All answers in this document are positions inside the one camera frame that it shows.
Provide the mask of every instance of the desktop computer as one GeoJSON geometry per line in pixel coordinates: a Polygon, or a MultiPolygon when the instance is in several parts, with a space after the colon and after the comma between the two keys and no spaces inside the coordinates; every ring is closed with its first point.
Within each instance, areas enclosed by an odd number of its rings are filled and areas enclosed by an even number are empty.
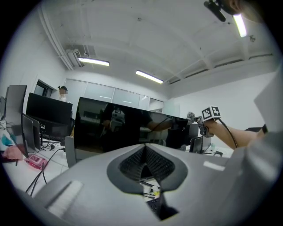
{"type": "Polygon", "coordinates": [[[39,121],[42,137],[62,141],[69,135],[72,104],[30,93],[26,114],[39,121]]]}

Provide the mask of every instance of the window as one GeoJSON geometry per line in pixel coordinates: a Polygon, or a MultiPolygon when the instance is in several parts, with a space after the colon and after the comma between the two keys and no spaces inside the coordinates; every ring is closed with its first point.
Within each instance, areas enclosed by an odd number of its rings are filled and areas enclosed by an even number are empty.
{"type": "Polygon", "coordinates": [[[43,84],[42,82],[38,81],[35,87],[34,94],[49,97],[51,96],[52,89],[47,85],[43,84]]]}

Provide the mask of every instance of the white ceiling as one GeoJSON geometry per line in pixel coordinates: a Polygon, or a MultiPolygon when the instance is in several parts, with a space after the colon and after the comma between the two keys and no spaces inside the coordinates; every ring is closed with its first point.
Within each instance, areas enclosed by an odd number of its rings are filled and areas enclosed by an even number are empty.
{"type": "Polygon", "coordinates": [[[80,45],[83,51],[82,45],[89,45],[95,50],[91,57],[118,59],[164,81],[272,53],[263,25],[245,19],[248,36],[240,38],[230,15],[222,23],[203,2],[53,0],[46,9],[65,49],[80,45]]]}

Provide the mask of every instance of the black mesh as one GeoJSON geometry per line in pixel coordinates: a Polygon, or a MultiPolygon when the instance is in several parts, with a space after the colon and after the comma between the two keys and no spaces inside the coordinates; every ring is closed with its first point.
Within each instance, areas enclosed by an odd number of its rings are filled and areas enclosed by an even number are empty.
{"type": "Polygon", "coordinates": [[[145,165],[144,148],[137,151],[130,157],[124,159],[120,165],[120,171],[128,178],[139,182],[141,179],[142,169],[145,165]]]}
{"type": "Polygon", "coordinates": [[[146,147],[146,164],[156,179],[160,182],[168,177],[175,169],[175,165],[172,161],[158,154],[157,152],[146,147]]]}

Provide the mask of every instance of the wall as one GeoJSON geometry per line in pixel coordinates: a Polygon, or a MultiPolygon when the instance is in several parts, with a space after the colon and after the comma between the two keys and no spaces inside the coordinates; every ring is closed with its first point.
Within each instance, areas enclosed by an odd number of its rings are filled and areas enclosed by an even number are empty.
{"type": "Polygon", "coordinates": [[[15,33],[1,69],[0,95],[6,95],[9,85],[27,85],[24,112],[38,79],[54,89],[64,82],[65,66],[50,44],[36,10],[15,33]]]}
{"type": "Polygon", "coordinates": [[[168,99],[166,84],[160,85],[136,75],[137,68],[135,66],[117,60],[109,61],[109,67],[87,64],[82,68],[76,68],[75,71],[67,71],[65,78],[116,87],[161,101],[168,99]]]}
{"type": "MultiPolygon", "coordinates": [[[[201,114],[208,106],[218,106],[223,121],[230,127],[245,130],[249,127],[262,127],[264,120],[257,109],[254,99],[274,78],[275,73],[254,76],[225,85],[174,98],[180,104],[180,117],[186,117],[189,111],[201,114]]],[[[212,142],[227,147],[217,137],[212,142]]]]}

